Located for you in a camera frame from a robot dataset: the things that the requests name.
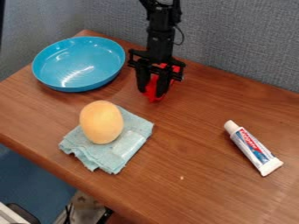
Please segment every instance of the gray wall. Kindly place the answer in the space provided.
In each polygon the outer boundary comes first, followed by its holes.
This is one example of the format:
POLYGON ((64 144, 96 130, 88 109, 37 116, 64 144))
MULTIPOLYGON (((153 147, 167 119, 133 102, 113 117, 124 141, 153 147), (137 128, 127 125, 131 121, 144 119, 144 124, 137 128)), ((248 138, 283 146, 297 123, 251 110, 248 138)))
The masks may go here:
POLYGON ((84 27, 81 0, 5 0, 0 81, 84 27))
MULTIPOLYGON (((299 92, 299 1, 181 0, 181 11, 176 56, 299 92)), ((88 0, 85 12, 87 29, 145 44, 136 0, 88 0)))
MULTIPOLYGON (((5 1, 0 80, 84 27, 145 44, 137 0, 5 1)), ((181 0, 181 11, 176 56, 299 92, 299 1, 181 0)))

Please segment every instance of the towel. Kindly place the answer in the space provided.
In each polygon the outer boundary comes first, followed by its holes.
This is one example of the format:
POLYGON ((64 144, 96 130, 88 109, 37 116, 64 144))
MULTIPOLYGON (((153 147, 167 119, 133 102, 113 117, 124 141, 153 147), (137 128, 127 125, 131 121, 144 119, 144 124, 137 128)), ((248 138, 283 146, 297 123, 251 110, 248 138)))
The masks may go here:
POLYGON ((124 118, 124 129, 112 143, 92 143, 77 126, 58 145, 66 154, 75 154, 92 172, 100 168, 109 174, 117 174, 152 135, 153 124, 123 108, 117 108, 124 118))

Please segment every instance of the brown egg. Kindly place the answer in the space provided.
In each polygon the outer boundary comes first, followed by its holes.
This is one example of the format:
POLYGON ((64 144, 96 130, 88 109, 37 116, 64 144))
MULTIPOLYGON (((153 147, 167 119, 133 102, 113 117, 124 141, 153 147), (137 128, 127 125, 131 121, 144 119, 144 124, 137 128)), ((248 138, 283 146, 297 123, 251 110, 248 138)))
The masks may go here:
POLYGON ((93 101, 83 108, 79 124, 88 140, 95 144, 111 143, 124 128, 117 106, 108 101, 93 101))

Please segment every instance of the blue plastic bowl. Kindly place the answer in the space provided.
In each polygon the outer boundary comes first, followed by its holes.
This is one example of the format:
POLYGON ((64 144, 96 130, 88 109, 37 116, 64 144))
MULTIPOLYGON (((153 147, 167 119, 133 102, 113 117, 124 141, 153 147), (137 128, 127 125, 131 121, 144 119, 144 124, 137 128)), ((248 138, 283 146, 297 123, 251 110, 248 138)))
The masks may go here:
POLYGON ((49 88, 83 92, 111 82, 124 63, 125 51, 111 39, 68 38, 36 55, 32 73, 49 88))

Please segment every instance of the toothpaste tube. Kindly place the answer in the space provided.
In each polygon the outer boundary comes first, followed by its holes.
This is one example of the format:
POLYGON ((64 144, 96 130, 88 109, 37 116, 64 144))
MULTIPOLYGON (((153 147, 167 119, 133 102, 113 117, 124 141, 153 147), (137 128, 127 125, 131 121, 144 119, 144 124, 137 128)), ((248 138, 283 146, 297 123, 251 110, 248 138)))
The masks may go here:
POLYGON ((283 165, 283 162, 243 127, 239 127, 232 121, 227 121, 224 129, 263 177, 283 165))

